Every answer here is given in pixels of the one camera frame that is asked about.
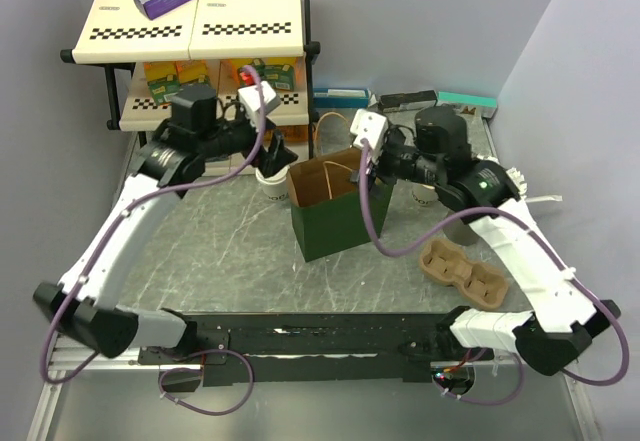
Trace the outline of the white paper coffee cup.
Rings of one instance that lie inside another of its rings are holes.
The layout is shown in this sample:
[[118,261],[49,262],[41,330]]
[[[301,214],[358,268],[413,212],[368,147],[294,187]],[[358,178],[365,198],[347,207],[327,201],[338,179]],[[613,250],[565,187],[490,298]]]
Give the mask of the white paper coffee cup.
[[265,177],[259,170],[255,171],[256,180],[261,187],[261,190],[270,201],[283,201],[288,197],[288,172],[288,166],[285,166],[270,177]]

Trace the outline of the brown green paper bag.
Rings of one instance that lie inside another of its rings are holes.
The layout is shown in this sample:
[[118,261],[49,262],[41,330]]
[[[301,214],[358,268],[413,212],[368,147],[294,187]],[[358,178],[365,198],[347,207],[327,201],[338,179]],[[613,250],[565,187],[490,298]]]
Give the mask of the brown green paper bag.
[[291,222],[305,261],[356,246],[370,237],[361,214],[358,173],[361,151],[348,148],[294,164],[287,174]]

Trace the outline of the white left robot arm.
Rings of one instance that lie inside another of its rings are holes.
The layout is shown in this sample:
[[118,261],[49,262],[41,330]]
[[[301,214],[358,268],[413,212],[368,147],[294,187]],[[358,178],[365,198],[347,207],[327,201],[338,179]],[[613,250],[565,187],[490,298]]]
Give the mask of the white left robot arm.
[[168,309],[126,308],[120,294],[156,228],[200,186],[209,159],[240,153],[265,178],[297,160],[268,118],[279,104],[266,81],[239,89],[232,121],[209,86],[173,98],[169,118],[132,158],[119,200],[90,246],[58,282],[36,288],[33,299],[54,330],[107,358],[134,347],[160,347],[177,363],[195,356],[195,322]]

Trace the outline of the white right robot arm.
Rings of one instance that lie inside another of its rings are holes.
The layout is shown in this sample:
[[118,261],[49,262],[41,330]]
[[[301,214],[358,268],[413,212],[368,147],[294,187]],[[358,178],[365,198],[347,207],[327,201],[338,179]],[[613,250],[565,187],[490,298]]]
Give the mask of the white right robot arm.
[[[401,125],[386,116],[359,109],[350,126],[352,145],[360,152],[358,184],[365,229],[378,251],[398,258],[419,248],[430,237],[460,220],[498,256],[526,296],[531,308],[495,313],[460,308],[437,334],[438,351],[459,359],[470,348],[488,348],[518,355],[540,374],[565,373],[607,329],[621,348],[618,371],[606,379],[572,379],[591,386],[611,386],[627,374],[630,347],[611,300],[601,300],[586,288],[549,244],[527,203],[526,184],[515,168],[505,168],[473,154],[467,123],[447,105],[418,112],[413,142]],[[370,212],[370,192],[378,181],[404,180],[429,185],[451,212],[411,245],[390,249],[376,232]]]

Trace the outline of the orange snack bag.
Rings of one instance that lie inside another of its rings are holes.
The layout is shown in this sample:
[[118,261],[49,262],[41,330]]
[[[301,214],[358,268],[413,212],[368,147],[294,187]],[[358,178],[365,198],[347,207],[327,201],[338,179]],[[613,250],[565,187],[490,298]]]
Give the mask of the orange snack bag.
[[277,126],[274,130],[265,133],[264,140],[269,142],[275,131],[279,131],[285,139],[286,143],[303,143],[313,140],[315,136],[315,128],[309,125],[285,125]]

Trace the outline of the blue flat box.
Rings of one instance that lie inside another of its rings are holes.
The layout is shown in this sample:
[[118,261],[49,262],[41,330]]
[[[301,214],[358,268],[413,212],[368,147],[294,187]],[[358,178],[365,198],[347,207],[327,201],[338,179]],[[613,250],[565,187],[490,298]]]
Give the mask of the blue flat box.
[[356,109],[369,106],[372,93],[368,89],[315,88],[314,105],[321,109]]

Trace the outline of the black flat box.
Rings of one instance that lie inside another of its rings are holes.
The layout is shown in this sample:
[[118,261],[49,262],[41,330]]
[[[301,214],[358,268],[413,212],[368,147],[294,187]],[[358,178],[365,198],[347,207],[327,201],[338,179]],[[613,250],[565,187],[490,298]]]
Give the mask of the black flat box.
[[434,107],[438,101],[434,90],[382,95],[377,104],[380,113],[420,110]]

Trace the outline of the beige three-tier shelf rack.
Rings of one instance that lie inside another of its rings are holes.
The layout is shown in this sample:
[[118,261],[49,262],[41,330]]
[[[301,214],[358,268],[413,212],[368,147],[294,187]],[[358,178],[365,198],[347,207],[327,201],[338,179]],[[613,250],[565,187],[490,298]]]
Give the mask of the beige three-tier shelf rack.
[[[312,38],[310,0],[192,0],[149,20],[133,0],[93,0],[84,27],[63,62],[103,69],[111,130],[133,132],[143,146],[170,114],[154,104],[144,79],[144,62],[204,60],[223,103],[238,87],[223,59],[297,57],[298,84],[281,96],[270,114],[277,126],[309,125],[318,118],[313,105],[312,64],[320,45]],[[300,160],[314,154],[314,140],[293,143]]]

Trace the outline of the metal straw holder cup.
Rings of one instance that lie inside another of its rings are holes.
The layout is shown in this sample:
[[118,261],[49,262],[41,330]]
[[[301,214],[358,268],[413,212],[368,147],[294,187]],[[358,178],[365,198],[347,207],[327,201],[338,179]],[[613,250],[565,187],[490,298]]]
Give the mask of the metal straw holder cup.
[[477,234],[460,219],[456,219],[442,229],[446,238],[460,246],[472,246],[479,237]]

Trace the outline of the green yellow carton far left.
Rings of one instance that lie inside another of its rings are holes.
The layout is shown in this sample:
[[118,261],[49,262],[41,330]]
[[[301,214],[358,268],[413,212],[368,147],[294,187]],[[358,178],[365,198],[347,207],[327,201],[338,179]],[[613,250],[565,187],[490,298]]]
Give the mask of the green yellow carton far left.
[[143,70],[154,103],[157,106],[170,103],[181,89],[175,62],[144,62]]

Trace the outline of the teal flat box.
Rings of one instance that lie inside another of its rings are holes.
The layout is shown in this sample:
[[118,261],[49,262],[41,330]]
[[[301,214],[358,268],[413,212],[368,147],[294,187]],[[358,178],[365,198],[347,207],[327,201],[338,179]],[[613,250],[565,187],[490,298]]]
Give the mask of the teal flat box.
[[451,106],[461,114],[491,119],[497,108],[497,100],[489,97],[465,95],[446,91],[437,91],[437,105]]

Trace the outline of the brown pulp cup carrier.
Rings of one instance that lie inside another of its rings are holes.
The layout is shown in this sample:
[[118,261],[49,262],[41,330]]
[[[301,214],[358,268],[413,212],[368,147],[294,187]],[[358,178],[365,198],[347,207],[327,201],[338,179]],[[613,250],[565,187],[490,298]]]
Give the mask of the brown pulp cup carrier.
[[419,266],[431,281],[455,288],[477,309],[497,310],[509,290],[509,281],[501,270],[471,260],[462,248],[447,239],[435,238],[426,243]]

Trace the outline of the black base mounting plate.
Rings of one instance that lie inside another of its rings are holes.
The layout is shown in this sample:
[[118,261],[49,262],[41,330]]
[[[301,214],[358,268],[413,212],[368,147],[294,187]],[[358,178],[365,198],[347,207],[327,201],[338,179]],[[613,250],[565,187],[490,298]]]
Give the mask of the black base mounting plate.
[[443,313],[192,313],[190,350],[140,350],[139,364],[202,367],[207,387],[257,382],[400,379],[428,383],[432,363],[457,362],[464,348]]

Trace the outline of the aluminium rail frame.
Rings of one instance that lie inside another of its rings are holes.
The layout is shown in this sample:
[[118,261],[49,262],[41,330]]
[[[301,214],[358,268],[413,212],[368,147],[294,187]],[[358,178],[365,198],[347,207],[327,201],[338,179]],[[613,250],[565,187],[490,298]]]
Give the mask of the aluminium rail frame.
[[434,380],[256,381],[204,388],[191,365],[97,359],[41,394],[32,440],[597,440],[582,385],[535,360],[473,361],[467,394]]

